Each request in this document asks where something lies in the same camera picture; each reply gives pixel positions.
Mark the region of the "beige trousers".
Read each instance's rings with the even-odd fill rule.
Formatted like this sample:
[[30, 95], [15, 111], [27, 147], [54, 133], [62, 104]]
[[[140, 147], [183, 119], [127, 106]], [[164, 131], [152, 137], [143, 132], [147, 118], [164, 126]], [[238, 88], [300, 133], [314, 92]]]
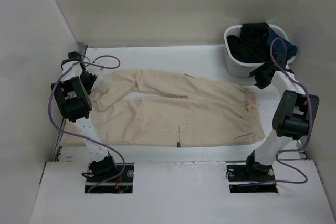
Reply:
[[108, 145], [214, 147], [265, 138], [255, 93], [225, 81], [120, 70], [89, 99], [94, 126]]

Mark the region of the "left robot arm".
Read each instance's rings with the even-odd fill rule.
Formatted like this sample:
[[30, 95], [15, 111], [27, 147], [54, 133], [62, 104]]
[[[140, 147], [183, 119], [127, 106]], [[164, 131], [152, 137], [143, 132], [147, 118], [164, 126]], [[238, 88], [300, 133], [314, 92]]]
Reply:
[[63, 116], [77, 129], [69, 135], [81, 138], [87, 147], [91, 163], [82, 176], [88, 182], [113, 181], [119, 176], [117, 165], [107, 147], [102, 146], [98, 132], [90, 117], [92, 105], [89, 99], [97, 76], [86, 70], [82, 55], [76, 51], [68, 54], [61, 63], [62, 77], [51, 84], [52, 97]]

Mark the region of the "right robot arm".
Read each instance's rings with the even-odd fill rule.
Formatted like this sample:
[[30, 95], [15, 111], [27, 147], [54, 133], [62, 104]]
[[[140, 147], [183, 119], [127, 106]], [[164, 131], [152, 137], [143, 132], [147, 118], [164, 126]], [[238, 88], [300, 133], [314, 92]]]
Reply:
[[308, 89], [295, 79], [287, 68], [284, 52], [270, 53], [270, 59], [250, 73], [256, 87], [264, 89], [272, 84], [281, 96], [272, 119], [272, 131], [266, 140], [246, 159], [244, 175], [251, 181], [261, 183], [260, 178], [272, 169], [285, 146], [303, 136], [309, 141], [316, 117], [319, 97], [310, 95]]

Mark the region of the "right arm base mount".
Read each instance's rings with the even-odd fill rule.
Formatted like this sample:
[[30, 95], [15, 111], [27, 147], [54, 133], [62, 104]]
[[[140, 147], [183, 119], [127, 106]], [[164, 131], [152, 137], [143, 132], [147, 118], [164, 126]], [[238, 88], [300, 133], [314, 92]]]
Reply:
[[250, 172], [243, 163], [229, 163], [226, 168], [231, 193], [278, 193], [272, 166], [268, 172]]

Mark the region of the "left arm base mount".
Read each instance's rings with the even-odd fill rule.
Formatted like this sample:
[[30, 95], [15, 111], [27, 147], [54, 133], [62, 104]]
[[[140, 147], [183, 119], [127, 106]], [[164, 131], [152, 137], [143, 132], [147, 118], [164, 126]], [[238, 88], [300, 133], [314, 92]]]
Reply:
[[134, 180], [134, 163], [126, 163], [125, 169], [121, 175], [104, 182], [93, 189], [97, 183], [110, 178], [112, 175], [104, 174], [103, 176], [93, 175], [92, 172], [82, 173], [86, 179], [86, 194], [131, 194], [133, 193]]

